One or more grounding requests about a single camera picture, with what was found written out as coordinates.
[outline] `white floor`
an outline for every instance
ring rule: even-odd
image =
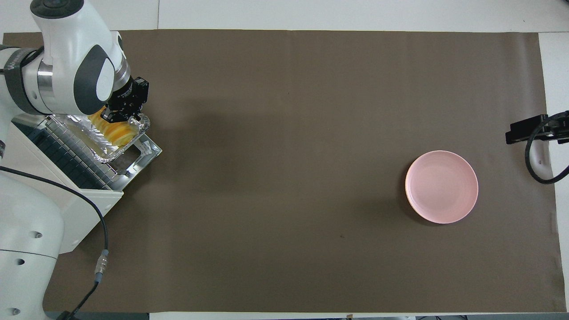
[[[0,36],[39,31],[30,1],[0,0]],[[564,0],[91,0],[112,30],[156,28],[540,32],[549,114],[569,109],[569,3]],[[569,145],[550,145],[554,173]],[[555,185],[569,305],[569,178]],[[467,310],[441,310],[463,314]],[[340,318],[349,314],[159,313],[152,320]],[[354,314],[355,317],[396,314]]]

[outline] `brown table surface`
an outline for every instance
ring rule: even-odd
[[[545,113],[537,34],[122,36],[164,152],[107,215],[110,265],[84,311],[565,311],[554,187],[504,141]],[[403,190],[439,149],[480,185],[450,225]],[[95,228],[60,256],[46,310],[84,295],[101,246]]]

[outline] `pink plate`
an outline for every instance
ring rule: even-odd
[[[453,223],[474,207],[478,180],[461,156],[431,151],[417,158],[407,171],[405,193],[421,217],[435,223]]]

